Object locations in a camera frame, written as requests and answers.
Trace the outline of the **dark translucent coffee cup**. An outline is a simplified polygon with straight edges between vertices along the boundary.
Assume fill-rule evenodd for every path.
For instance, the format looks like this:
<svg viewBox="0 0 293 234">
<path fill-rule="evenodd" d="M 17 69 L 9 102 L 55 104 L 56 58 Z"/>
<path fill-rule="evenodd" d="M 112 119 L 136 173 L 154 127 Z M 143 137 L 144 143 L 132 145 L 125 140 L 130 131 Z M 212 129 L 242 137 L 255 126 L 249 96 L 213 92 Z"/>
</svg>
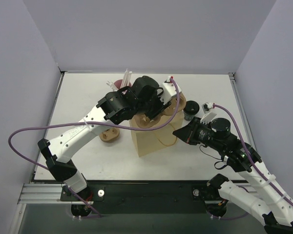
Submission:
<svg viewBox="0 0 293 234">
<path fill-rule="evenodd" d="M 184 120 L 186 120 L 186 121 L 191 121 L 194 117 L 195 117 L 195 115 L 188 115 L 188 114 L 184 113 Z"/>
</svg>

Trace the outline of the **brown cardboard cup carrier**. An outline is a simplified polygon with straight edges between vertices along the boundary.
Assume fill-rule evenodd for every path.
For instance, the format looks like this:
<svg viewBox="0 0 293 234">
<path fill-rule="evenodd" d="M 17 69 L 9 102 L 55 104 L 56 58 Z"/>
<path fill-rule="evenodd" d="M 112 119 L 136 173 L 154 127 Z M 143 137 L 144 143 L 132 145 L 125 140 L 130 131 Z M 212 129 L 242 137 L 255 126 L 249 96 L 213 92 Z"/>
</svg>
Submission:
<svg viewBox="0 0 293 234">
<path fill-rule="evenodd" d="M 181 119 L 181 117 L 184 117 L 183 109 L 186 106 L 186 98 L 183 93 L 180 94 L 180 102 L 178 106 L 178 111 L 175 117 L 173 118 L 174 121 L 178 121 Z M 176 109 L 177 104 L 177 98 L 173 98 L 171 101 L 171 105 L 168 106 L 163 112 L 161 112 L 155 119 L 148 118 L 145 114 L 139 114 L 135 115 L 133 119 L 129 121 L 130 127 L 134 128 L 141 128 L 141 129 L 147 129 L 147 128 L 153 128 L 157 127 L 159 125 L 164 124 L 167 122 L 168 119 L 170 119 Z"/>
</svg>

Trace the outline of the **brown paper bag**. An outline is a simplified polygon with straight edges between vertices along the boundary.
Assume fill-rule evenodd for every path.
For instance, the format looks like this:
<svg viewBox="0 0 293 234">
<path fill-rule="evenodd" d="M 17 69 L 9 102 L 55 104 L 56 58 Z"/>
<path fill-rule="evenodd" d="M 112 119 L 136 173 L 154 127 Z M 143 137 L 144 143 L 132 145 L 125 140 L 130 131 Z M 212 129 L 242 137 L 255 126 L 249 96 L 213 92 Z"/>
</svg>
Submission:
<svg viewBox="0 0 293 234">
<path fill-rule="evenodd" d="M 177 137 L 173 131 L 181 128 L 184 120 L 182 111 L 178 112 L 173 120 L 165 127 L 155 131 L 133 131 L 131 137 L 139 157 L 146 156 L 161 149 L 173 146 Z"/>
</svg>

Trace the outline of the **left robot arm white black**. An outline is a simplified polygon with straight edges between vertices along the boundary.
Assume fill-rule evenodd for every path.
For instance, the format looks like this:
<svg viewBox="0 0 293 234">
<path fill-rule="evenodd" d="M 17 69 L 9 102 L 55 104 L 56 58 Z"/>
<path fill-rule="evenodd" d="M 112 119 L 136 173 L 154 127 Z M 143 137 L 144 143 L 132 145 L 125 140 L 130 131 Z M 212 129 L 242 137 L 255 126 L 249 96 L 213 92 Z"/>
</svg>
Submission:
<svg viewBox="0 0 293 234">
<path fill-rule="evenodd" d="M 136 114 L 155 119 L 175 97 L 176 88 L 169 79 L 159 84 L 149 76 L 139 77 L 131 86 L 107 93 L 77 126 L 56 138 L 43 138 L 38 142 L 49 172 L 57 182 L 69 186 L 74 197 L 85 200 L 90 189 L 72 157 L 92 139 L 108 130 L 111 124 L 118 125 Z"/>
</svg>

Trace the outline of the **black cup lid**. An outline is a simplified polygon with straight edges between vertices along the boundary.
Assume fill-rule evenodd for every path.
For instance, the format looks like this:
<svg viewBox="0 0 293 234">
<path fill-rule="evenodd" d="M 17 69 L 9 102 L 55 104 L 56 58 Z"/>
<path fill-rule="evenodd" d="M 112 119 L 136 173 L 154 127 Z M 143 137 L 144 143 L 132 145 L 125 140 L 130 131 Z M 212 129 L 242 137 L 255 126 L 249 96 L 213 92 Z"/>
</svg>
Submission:
<svg viewBox="0 0 293 234">
<path fill-rule="evenodd" d="M 194 100 L 188 100 L 183 109 L 183 112 L 187 115 L 196 115 L 200 110 L 199 104 Z"/>
</svg>

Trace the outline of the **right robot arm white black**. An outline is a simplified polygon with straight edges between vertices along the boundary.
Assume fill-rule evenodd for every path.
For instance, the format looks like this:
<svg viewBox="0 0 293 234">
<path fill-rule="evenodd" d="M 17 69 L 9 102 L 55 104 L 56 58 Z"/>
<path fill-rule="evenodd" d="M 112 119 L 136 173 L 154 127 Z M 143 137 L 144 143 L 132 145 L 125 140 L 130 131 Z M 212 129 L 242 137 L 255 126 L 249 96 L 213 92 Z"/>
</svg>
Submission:
<svg viewBox="0 0 293 234">
<path fill-rule="evenodd" d="M 259 195 L 254 197 L 217 174 L 207 182 L 209 197 L 234 203 L 256 218 L 268 234 L 293 234 L 293 200 L 276 182 L 257 151 L 231 133 L 229 120 L 216 118 L 203 124 L 194 117 L 173 135 L 189 145 L 202 144 L 217 151 L 224 165 L 243 177 Z"/>
</svg>

